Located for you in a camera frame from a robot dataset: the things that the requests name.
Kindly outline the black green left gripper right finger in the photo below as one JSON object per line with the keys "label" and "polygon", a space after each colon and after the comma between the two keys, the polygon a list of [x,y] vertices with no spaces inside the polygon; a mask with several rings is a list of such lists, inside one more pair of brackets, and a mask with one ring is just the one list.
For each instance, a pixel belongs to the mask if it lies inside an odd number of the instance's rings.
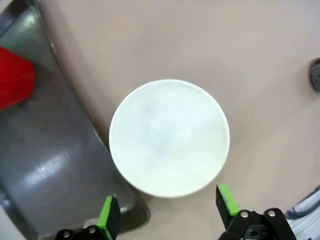
{"label": "black green left gripper right finger", "polygon": [[215,203],[225,228],[220,240],[296,239],[279,208],[269,208],[263,214],[240,209],[226,184],[216,186]]}

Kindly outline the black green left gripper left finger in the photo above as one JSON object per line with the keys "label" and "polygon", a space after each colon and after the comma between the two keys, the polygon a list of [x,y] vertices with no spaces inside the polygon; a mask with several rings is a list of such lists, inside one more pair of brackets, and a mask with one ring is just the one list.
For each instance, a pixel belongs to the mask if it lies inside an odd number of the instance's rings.
{"label": "black green left gripper left finger", "polygon": [[89,225],[81,230],[62,229],[55,240],[116,240],[120,232],[121,210],[117,198],[107,196],[97,224]]}

